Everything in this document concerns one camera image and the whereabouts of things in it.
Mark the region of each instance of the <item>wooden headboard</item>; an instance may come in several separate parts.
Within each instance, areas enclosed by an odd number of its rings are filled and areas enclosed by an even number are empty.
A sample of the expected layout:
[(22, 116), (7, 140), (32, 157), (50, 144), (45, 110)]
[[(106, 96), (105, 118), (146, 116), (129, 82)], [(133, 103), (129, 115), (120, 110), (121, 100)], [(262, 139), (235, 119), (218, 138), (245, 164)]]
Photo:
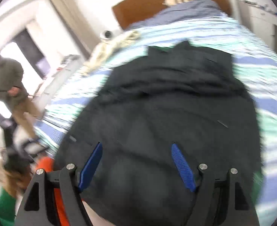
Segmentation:
[[(228, 15), (231, 15), (229, 0), (213, 0)], [(164, 0), (124, 0), (112, 7), (120, 26), (125, 29), (130, 24), (153, 17), (161, 10), (167, 8)]]

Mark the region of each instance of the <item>blue object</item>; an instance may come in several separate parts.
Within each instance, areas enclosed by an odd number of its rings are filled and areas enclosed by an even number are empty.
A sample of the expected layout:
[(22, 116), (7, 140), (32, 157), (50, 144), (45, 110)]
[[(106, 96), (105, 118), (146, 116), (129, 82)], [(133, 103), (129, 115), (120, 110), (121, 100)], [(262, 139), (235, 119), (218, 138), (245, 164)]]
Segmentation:
[(83, 170), (80, 174), (80, 183), (79, 183), (79, 191), (82, 192), (85, 188), (90, 185), (92, 177), (96, 172), (96, 169), (100, 163), (100, 160), (103, 155), (103, 146), (101, 143), (98, 143), (95, 149), (93, 150), (91, 156), (89, 157), (87, 163), (85, 164)]
[(185, 187), (189, 189), (191, 192), (195, 192), (196, 190), (196, 184), (194, 181), (194, 174), (188, 165), (187, 161), (183, 157), (183, 154), (181, 153), (180, 149), (177, 147), (177, 145), (174, 143), (172, 144), (172, 159), (179, 171), (179, 174), (181, 176), (181, 179), (183, 180), (183, 183), (185, 184)]

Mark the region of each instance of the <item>metal screw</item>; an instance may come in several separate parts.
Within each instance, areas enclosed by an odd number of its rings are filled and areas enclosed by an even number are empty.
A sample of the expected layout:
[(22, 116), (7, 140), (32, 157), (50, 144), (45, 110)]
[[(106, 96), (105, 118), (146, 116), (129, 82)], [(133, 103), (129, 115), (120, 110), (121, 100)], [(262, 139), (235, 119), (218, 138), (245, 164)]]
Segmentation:
[(37, 171), (36, 171), (36, 173), (38, 174), (38, 175), (41, 175), (42, 173), (44, 172), (44, 170), (43, 169), (38, 169)]
[(199, 165), (199, 168), (201, 170), (206, 170), (207, 169), (207, 164), (202, 163), (202, 164)]
[(231, 168), (231, 173), (232, 174), (237, 174), (238, 173), (238, 170), (236, 168)]
[(68, 170), (74, 169), (74, 164), (70, 163), (66, 166)]

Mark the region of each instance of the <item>brown pants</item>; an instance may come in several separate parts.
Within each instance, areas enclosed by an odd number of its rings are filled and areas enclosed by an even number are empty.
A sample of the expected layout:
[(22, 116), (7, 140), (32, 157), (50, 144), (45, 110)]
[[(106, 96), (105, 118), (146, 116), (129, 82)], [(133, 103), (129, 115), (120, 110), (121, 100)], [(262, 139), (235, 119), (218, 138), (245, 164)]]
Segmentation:
[(40, 117), (41, 113), (38, 111), (34, 103), (29, 98), (26, 98), (23, 102), (15, 106), (12, 111), (13, 118), (17, 122), (17, 124), (22, 126), (29, 134), (29, 136), (34, 139), (37, 137), (34, 132), (34, 127), (32, 123), (26, 118), (24, 112), (28, 112), (36, 118)]

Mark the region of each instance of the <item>striped bedsheet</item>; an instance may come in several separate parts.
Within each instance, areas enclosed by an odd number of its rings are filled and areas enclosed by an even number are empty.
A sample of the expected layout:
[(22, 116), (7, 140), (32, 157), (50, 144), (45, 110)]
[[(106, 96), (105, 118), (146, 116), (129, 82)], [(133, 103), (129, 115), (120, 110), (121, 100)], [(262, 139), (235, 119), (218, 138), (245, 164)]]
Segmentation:
[(194, 46), (228, 52), (233, 55), (235, 77), (247, 86), (256, 103), (264, 174), (256, 209), (260, 225), (271, 225), (277, 218), (277, 54), (236, 20), (224, 15), (138, 31), (141, 38), (134, 45), (114, 54), (98, 70), (86, 77), (77, 71), (46, 107), (45, 117), (35, 125), (36, 133), (55, 154), (64, 135), (105, 84), (111, 71), (146, 55), (147, 46), (173, 47), (188, 40)]

